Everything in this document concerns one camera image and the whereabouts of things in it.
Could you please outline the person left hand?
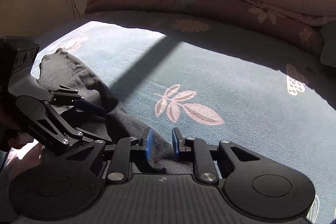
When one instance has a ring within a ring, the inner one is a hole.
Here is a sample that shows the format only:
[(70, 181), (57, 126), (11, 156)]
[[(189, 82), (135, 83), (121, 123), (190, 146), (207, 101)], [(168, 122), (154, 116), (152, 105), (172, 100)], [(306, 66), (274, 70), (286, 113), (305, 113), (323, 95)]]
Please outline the person left hand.
[(15, 139), (10, 139), (9, 146), (17, 151), (7, 166), (10, 181), (43, 162), (43, 146), (28, 133), (19, 133)]

